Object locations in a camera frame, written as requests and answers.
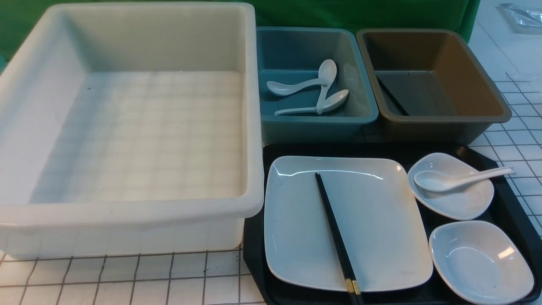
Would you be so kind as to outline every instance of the white small bowl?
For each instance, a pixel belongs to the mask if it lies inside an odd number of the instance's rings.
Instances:
[[[410,189],[423,205],[434,212],[456,220],[472,220],[480,216],[493,200],[495,189],[489,179],[447,192],[430,192],[419,187],[414,176],[424,170],[440,171],[448,175],[467,175],[478,171],[447,154],[436,152],[419,160],[408,172]]]
[[[525,259],[493,224],[479,220],[445,224],[431,233],[429,248],[442,279],[471,303],[510,304],[533,289],[533,273]]]

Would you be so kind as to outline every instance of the white square plate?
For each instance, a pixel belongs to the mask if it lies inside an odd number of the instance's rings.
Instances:
[[[314,173],[320,173],[362,291],[425,283],[428,241],[403,167],[387,159],[285,156],[271,165],[264,211],[269,269],[282,281],[346,291]]]

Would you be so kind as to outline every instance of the plastic bag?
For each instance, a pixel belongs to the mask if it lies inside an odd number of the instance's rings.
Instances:
[[[516,33],[542,35],[542,9],[513,3],[502,3],[498,8]]]

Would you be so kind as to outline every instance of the small dish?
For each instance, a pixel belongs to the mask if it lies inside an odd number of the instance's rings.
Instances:
[[[448,175],[466,175],[478,171],[466,163],[440,152],[420,159],[408,172],[408,183],[414,196],[434,212],[455,220],[472,220],[487,210],[493,200],[493,183],[486,179],[447,192],[430,192],[419,187],[414,176],[424,170]]]
[[[325,183],[361,291],[406,289],[431,277],[427,235],[399,163],[307,156],[277,158],[269,171],[263,231],[275,277],[346,291],[315,172]]]
[[[429,237],[431,257],[448,287],[481,305],[510,304],[531,292],[534,278],[497,226],[472,220],[445,224]]]

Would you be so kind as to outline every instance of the black chopsticks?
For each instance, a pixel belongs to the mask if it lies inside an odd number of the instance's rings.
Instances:
[[[346,253],[346,248],[343,243],[343,238],[340,235],[339,226],[337,226],[335,215],[331,209],[330,199],[327,197],[324,182],[322,181],[320,174],[315,173],[314,175],[316,176],[318,190],[320,190],[320,197],[322,198],[322,204],[324,205],[324,210],[326,211],[327,223],[330,226],[331,236],[333,237],[335,250],[337,251],[337,256],[339,257],[339,263],[343,271],[344,281],[346,283],[348,295],[350,296],[350,301],[352,304],[363,305],[364,303],[361,292],[359,291],[358,282],[356,281],[354,270],[352,270],[348,253]]]

